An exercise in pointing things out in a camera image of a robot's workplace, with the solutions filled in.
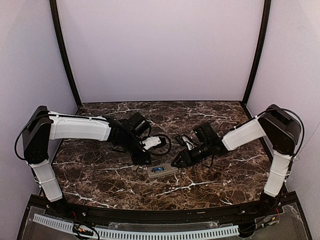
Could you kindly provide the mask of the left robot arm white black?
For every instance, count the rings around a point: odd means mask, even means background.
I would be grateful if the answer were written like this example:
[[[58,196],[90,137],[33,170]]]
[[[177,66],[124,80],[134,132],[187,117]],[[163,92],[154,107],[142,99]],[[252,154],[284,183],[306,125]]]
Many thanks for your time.
[[[50,141],[87,139],[111,142],[129,153],[132,162],[139,165],[149,161],[151,155],[148,150],[161,142],[158,137],[140,138],[149,128],[149,123],[139,113],[129,119],[117,120],[103,116],[61,114],[39,106],[18,134],[23,144],[23,156],[18,158],[31,167],[46,198],[55,202],[63,198],[63,193],[49,161]]]

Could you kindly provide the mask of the white remote control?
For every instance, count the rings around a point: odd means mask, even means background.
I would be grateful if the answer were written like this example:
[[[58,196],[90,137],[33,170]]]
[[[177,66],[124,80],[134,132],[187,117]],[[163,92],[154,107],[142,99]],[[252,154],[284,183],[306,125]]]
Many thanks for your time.
[[[158,178],[174,174],[178,171],[177,167],[171,165],[171,163],[165,163],[157,166],[152,166],[147,168],[147,175],[149,178]]]

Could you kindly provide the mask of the grey battery cover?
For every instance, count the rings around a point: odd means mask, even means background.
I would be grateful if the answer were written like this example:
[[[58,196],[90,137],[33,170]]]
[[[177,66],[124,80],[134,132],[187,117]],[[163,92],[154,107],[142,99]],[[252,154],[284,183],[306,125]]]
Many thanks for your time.
[[[139,165],[133,165],[131,169],[132,169],[133,171],[136,171],[138,168],[139,168]]]

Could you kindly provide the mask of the blue AAA battery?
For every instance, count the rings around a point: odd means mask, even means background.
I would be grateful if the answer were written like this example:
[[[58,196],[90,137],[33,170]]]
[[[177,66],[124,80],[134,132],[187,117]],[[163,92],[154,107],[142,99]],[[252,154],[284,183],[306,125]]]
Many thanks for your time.
[[[151,169],[151,171],[153,172],[153,173],[158,173],[158,172],[163,172],[163,171],[165,171],[166,170],[166,168],[165,167],[153,167],[152,169]]]

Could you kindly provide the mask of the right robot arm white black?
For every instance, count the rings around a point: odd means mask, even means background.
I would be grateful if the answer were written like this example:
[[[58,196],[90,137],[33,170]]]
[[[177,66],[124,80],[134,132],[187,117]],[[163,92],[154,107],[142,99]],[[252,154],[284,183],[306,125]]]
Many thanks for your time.
[[[209,156],[224,155],[257,139],[268,138],[273,159],[263,193],[272,198],[280,194],[305,138],[302,119],[295,112],[275,104],[223,136],[218,136],[208,122],[196,126],[193,132],[200,144],[193,146],[177,136],[177,142],[185,149],[171,162],[172,167],[191,167]]]

